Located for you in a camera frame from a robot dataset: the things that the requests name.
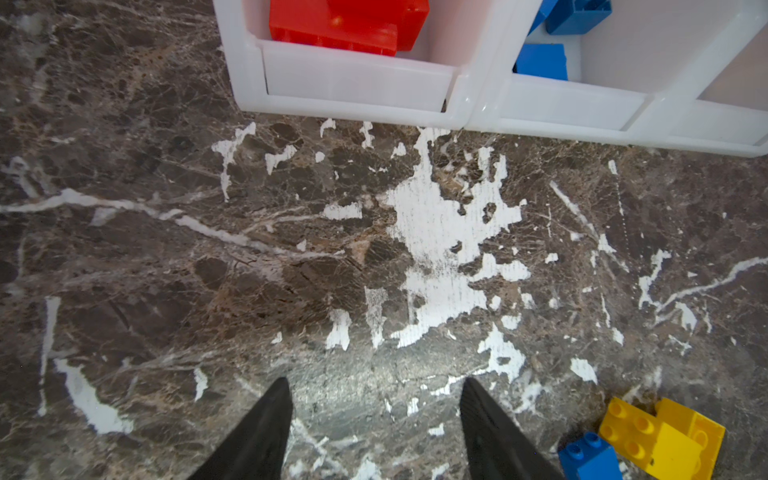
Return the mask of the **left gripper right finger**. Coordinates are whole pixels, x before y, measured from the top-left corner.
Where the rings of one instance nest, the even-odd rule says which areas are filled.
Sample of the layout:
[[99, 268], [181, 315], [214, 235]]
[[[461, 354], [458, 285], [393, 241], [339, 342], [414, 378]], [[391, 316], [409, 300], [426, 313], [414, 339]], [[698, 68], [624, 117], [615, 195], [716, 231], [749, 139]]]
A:
[[473, 377], [464, 379], [460, 418], [473, 480], [563, 477]]

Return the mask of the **blue small lego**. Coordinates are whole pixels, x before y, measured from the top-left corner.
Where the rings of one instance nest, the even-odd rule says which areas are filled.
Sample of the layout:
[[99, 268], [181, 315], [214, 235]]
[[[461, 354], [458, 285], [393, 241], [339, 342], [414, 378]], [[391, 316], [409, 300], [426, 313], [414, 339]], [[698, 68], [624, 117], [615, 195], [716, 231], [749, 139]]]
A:
[[567, 480], [622, 480], [614, 448], [594, 432], [587, 432], [558, 452]]

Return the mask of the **blue lego brick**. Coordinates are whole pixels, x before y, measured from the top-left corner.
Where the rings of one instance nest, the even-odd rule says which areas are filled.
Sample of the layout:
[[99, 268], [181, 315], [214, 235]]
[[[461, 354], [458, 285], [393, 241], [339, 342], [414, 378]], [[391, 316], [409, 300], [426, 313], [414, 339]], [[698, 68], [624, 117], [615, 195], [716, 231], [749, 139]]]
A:
[[544, 24], [550, 35], [583, 35], [611, 13], [610, 0], [543, 0], [529, 32]]
[[567, 57], [563, 44], [524, 44], [513, 72], [554, 80], [568, 80]]

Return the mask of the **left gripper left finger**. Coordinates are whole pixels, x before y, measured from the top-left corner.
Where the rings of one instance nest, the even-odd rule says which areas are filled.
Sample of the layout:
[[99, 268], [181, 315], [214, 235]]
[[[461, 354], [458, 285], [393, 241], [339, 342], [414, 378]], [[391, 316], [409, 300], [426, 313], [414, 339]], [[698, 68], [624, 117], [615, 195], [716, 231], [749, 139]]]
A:
[[289, 381], [280, 377], [188, 479], [280, 479], [292, 414]]

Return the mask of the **red lego brick cluster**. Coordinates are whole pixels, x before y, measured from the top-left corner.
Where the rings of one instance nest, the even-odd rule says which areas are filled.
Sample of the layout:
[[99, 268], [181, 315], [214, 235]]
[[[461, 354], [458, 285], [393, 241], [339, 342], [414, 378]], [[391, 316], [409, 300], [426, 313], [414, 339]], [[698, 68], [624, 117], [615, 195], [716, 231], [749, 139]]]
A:
[[279, 0], [269, 30], [275, 41], [393, 56], [414, 47], [429, 13], [427, 0]]

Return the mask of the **blue lego brick front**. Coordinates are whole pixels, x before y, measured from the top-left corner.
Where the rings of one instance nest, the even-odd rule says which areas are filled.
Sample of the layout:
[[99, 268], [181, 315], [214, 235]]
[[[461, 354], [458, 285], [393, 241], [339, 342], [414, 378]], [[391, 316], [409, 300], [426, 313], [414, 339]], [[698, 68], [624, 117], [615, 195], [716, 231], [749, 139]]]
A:
[[583, 35], [611, 13], [610, 0], [543, 0], [529, 32], [544, 24], [550, 35]]

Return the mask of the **yellow lego pair front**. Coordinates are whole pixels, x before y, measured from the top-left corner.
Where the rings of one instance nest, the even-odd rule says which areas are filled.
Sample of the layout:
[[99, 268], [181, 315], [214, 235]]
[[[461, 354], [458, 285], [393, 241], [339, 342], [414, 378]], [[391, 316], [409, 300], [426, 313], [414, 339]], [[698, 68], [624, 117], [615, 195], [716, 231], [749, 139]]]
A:
[[668, 398], [651, 415], [612, 398], [599, 436], [616, 453], [655, 479], [712, 478], [726, 429]]

